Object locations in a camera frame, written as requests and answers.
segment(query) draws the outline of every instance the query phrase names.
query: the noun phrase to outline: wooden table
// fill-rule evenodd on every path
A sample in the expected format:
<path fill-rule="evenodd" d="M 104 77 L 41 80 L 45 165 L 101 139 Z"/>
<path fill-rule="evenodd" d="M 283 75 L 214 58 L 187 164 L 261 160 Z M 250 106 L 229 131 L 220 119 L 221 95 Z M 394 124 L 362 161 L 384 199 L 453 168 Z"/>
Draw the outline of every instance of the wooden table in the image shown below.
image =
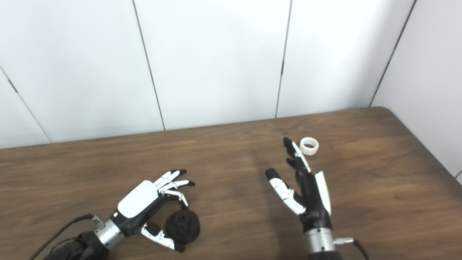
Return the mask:
<path fill-rule="evenodd" d="M 298 217 L 264 174 L 274 167 L 296 187 L 284 136 L 319 141 L 307 159 L 325 172 L 335 236 L 360 239 L 373 260 L 462 259 L 462 186 L 384 108 L 0 150 L 0 259 L 29 258 L 74 217 L 106 220 L 142 180 L 175 168 L 197 183 L 181 190 L 199 238 L 184 254 L 125 238 L 111 259 L 306 259 Z M 163 226 L 178 209 L 170 203 L 153 221 Z M 93 228 L 80 222 L 56 242 Z M 339 249 L 362 259 L 352 245 Z"/>

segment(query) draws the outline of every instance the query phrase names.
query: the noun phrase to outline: black cable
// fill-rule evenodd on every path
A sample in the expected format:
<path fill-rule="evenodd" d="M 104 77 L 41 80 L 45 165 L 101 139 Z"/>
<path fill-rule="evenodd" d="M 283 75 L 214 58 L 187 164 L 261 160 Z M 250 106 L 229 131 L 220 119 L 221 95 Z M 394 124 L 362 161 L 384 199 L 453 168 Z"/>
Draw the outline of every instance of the black cable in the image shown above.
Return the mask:
<path fill-rule="evenodd" d="M 48 241 L 46 241 L 43 246 L 41 246 L 30 258 L 29 260 L 33 260 L 34 258 L 36 258 L 38 256 L 38 254 L 40 254 L 41 251 L 43 251 L 45 249 L 45 247 L 47 247 L 47 245 L 49 245 L 56 237 L 58 237 L 64 230 L 66 230 L 68 227 L 70 227 L 72 224 L 74 223 L 77 223 L 79 221 L 82 221 L 82 220 L 86 220 L 86 219 L 91 219 L 93 218 L 94 215 L 93 214 L 87 214 L 87 215 L 83 215 L 83 216 L 80 216 L 80 217 L 76 217 L 75 219 L 73 219 L 71 222 L 67 223 L 64 227 L 62 227 L 58 232 L 56 232 L 56 234 L 54 234 L 50 239 L 48 239 Z"/>
<path fill-rule="evenodd" d="M 363 245 L 361 245 L 361 243 L 357 239 L 353 240 L 353 245 L 355 245 L 361 251 L 366 260 L 369 260 L 369 254 L 367 253 L 366 248 Z"/>

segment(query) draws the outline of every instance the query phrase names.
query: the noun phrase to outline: panel seam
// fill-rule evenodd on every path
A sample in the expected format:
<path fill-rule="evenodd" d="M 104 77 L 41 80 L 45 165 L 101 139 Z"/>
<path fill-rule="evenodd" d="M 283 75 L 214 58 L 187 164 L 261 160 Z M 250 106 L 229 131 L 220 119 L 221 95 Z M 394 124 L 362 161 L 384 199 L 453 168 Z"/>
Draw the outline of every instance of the panel seam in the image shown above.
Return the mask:
<path fill-rule="evenodd" d="M 14 89 L 14 91 L 16 92 L 16 94 L 18 94 L 19 98 L 21 99 L 21 101 L 23 102 L 24 106 L 27 108 L 27 111 L 29 111 L 30 115 L 32 116 L 32 118 L 35 120 L 35 122 L 37 123 L 38 127 L 40 128 L 40 130 L 42 130 L 42 133 L 45 135 L 45 137 L 48 139 L 48 142 L 49 143 L 53 143 L 51 142 L 50 140 L 50 137 L 48 137 L 47 133 L 45 132 L 45 130 L 43 129 L 42 125 L 40 125 L 40 123 L 38 122 L 37 118 L 35 117 L 34 113 L 32 113 L 32 111 L 30 110 L 29 106 L 27 105 L 27 103 L 24 101 L 23 97 L 21 96 L 21 94 L 19 93 L 19 91 L 17 90 L 17 88 L 13 85 L 13 82 L 11 81 L 11 79 L 8 77 L 8 75 L 6 74 L 6 72 L 4 71 L 4 69 L 2 68 L 2 66 L 0 66 L 0 70 L 3 72 L 3 75 L 5 75 L 6 79 L 8 80 L 8 82 L 10 83 L 11 87 Z"/>
<path fill-rule="evenodd" d="M 291 15 L 291 13 L 292 13 L 292 0 L 290 1 L 289 17 L 287 18 L 286 39 L 284 41 L 284 53 L 282 54 L 281 77 L 279 78 L 278 99 L 276 101 L 276 113 L 274 115 L 274 118 L 278 117 L 279 97 L 280 97 L 280 94 L 281 94 L 281 83 L 282 83 L 282 75 L 283 75 L 283 72 L 284 72 L 284 63 L 286 62 L 287 37 L 289 36 L 289 24 L 290 24 L 290 15 Z"/>
<path fill-rule="evenodd" d="M 147 55 L 146 44 L 145 44 L 144 37 L 143 37 L 143 31 L 141 30 L 140 19 L 138 17 L 138 11 L 136 10 L 135 0 L 132 0 L 132 3 L 133 3 L 133 9 L 135 10 L 135 16 L 136 16 L 136 22 L 138 23 L 138 29 L 140 30 L 140 36 L 141 36 L 141 41 L 143 43 L 143 49 L 144 49 L 145 56 L 146 56 L 147 66 L 149 68 L 149 75 L 151 76 L 152 87 L 154 88 L 154 94 L 156 96 L 157 107 L 159 108 L 160 120 L 162 120 L 162 127 L 164 128 L 164 131 L 165 131 L 164 117 L 162 116 L 162 110 L 160 109 L 159 97 L 157 95 L 156 85 L 154 84 L 154 78 L 152 76 L 151 64 L 149 62 L 149 57 Z"/>
<path fill-rule="evenodd" d="M 401 36 L 403 35 L 404 29 L 406 28 L 407 22 L 409 21 L 409 17 L 411 17 L 411 13 L 412 13 L 412 10 L 414 10 L 414 6 L 416 2 L 417 0 L 414 0 L 414 3 L 412 3 L 411 10 L 409 11 L 409 14 L 407 15 L 406 21 L 404 22 L 404 26 L 401 29 L 401 33 L 398 37 L 398 40 L 396 41 L 395 47 L 393 48 L 393 51 L 391 52 L 390 58 L 388 59 L 388 63 L 385 66 L 385 70 L 383 71 L 382 77 L 380 78 L 380 81 L 378 82 L 374 95 L 372 96 L 372 100 L 371 100 L 371 103 L 369 104 L 369 107 L 371 107 L 372 103 L 374 102 L 375 96 L 377 95 L 378 88 L 380 87 L 380 84 L 382 83 L 383 77 L 385 76 L 385 73 L 387 72 L 388 66 L 390 65 L 390 61 L 393 58 L 393 55 L 395 54 L 396 47 L 398 47 L 398 43 L 401 40 Z"/>
<path fill-rule="evenodd" d="M 459 177 L 461 174 L 462 174 L 462 170 L 458 174 L 456 174 L 455 178 L 457 179 L 457 177 Z"/>

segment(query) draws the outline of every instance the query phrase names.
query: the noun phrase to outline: metal connector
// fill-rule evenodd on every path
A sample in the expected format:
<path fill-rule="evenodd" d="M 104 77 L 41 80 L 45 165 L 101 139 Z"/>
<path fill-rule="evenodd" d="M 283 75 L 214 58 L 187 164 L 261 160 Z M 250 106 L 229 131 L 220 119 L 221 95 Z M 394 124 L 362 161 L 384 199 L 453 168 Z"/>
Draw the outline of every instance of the metal connector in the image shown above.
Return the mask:
<path fill-rule="evenodd" d="M 334 239 L 334 244 L 335 245 L 351 244 L 353 243 L 353 241 L 354 241 L 354 238 L 352 237 L 342 237 L 342 238 Z"/>
<path fill-rule="evenodd" d="M 106 224 L 105 224 L 104 222 L 102 222 L 101 219 L 99 219 L 98 216 L 95 215 L 95 216 L 92 218 L 92 220 L 93 220 L 93 222 L 98 226 L 98 229 L 99 229 L 99 230 L 102 230 L 102 229 L 104 229 L 104 228 L 106 227 Z"/>

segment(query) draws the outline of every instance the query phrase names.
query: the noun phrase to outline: robotic hand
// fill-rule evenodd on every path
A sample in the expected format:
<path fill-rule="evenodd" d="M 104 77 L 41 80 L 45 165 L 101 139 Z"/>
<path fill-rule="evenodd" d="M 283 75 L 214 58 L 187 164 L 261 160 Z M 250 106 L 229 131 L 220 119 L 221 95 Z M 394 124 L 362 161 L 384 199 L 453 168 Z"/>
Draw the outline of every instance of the robotic hand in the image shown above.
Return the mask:
<path fill-rule="evenodd" d="M 81 233 L 73 238 L 73 241 L 52 251 L 43 260 L 105 260 L 108 258 L 109 250 L 122 238 L 139 234 L 165 247 L 183 252 L 183 244 L 168 236 L 149 219 L 168 201 L 178 201 L 183 210 L 188 209 L 186 198 L 176 189 L 183 186 L 195 186 L 195 183 L 189 180 L 174 181 L 185 173 L 186 170 L 171 170 L 154 182 L 144 180 L 119 202 L 117 209 L 107 222 L 103 223 L 97 216 L 89 215 L 97 224 L 97 230 Z M 52 239 L 66 227 L 62 228 Z M 52 239 L 30 259 L 34 259 Z"/>
<path fill-rule="evenodd" d="M 298 146 L 287 137 L 284 137 L 284 146 L 291 156 L 287 159 L 287 163 L 295 169 L 295 178 L 302 195 L 291 189 L 274 169 L 268 169 L 265 172 L 266 177 L 282 201 L 299 215 L 310 251 L 308 259 L 341 260 L 342 257 L 335 250 L 335 245 L 358 242 L 353 238 L 335 240 L 332 238 L 330 198 L 324 173 L 313 175 Z"/>

